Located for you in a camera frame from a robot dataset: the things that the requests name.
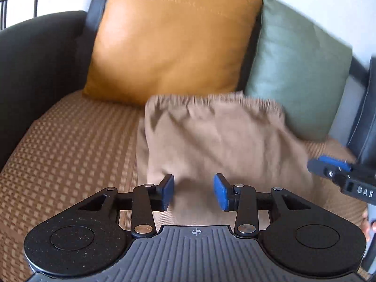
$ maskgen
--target white crosshair symbol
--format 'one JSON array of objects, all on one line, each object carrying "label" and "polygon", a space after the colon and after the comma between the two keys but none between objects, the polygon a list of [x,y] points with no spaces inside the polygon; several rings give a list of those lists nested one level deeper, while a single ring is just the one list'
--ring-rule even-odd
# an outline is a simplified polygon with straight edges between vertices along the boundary
[{"label": "white crosshair symbol", "polygon": [[194,229],[194,230],[192,231],[192,233],[193,233],[194,235],[199,235],[199,234],[201,233],[201,230],[199,230],[199,229]]}]

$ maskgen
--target brown checkered fabric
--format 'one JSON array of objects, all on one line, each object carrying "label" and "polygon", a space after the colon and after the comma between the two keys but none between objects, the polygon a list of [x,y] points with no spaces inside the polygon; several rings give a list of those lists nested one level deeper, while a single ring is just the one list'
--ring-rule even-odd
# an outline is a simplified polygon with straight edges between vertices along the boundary
[{"label": "brown checkered fabric", "polygon": [[[137,185],[135,146],[142,109],[75,92],[35,121],[0,173],[0,279],[25,281],[28,231],[108,187]],[[129,227],[122,213],[120,225]]]}]

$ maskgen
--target black circular disc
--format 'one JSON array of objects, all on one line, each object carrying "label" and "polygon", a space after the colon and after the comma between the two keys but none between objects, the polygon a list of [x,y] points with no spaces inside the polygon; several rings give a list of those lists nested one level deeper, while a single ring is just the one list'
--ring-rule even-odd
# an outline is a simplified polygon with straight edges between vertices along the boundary
[{"label": "black circular disc", "polygon": [[289,211],[262,235],[269,256],[285,268],[312,277],[334,277],[357,270],[365,250],[362,231],[334,214]]},{"label": "black circular disc", "polygon": [[67,212],[50,218],[25,238],[25,255],[38,272],[52,276],[86,276],[113,264],[126,247],[125,232],[103,223],[95,212]]}]

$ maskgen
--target gray ribbed plate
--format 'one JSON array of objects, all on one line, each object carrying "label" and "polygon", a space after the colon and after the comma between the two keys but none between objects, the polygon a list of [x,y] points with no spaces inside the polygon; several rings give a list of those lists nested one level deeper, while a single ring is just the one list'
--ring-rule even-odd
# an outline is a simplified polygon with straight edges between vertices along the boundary
[{"label": "gray ribbed plate", "polygon": [[[29,282],[324,282],[291,274],[273,263],[257,241],[239,239],[226,226],[167,226],[149,239],[136,239],[116,264],[77,279],[35,274]],[[361,282],[357,274],[332,282]]]}]

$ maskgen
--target human hand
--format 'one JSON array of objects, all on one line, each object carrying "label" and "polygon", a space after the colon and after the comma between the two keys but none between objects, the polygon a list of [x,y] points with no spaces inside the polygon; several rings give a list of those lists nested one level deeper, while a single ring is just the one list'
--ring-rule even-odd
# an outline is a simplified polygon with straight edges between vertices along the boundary
[{"label": "human hand", "polygon": [[363,231],[365,239],[368,242],[369,240],[371,240],[371,236],[370,236],[371,228],[372,228],[372,231],[376,233],[376,222],[374,222],[371,227],[371,224],[368,221],[368,209],[364,210],[362,216],[363,216],[363,221],[360,224],[360,229]]}]

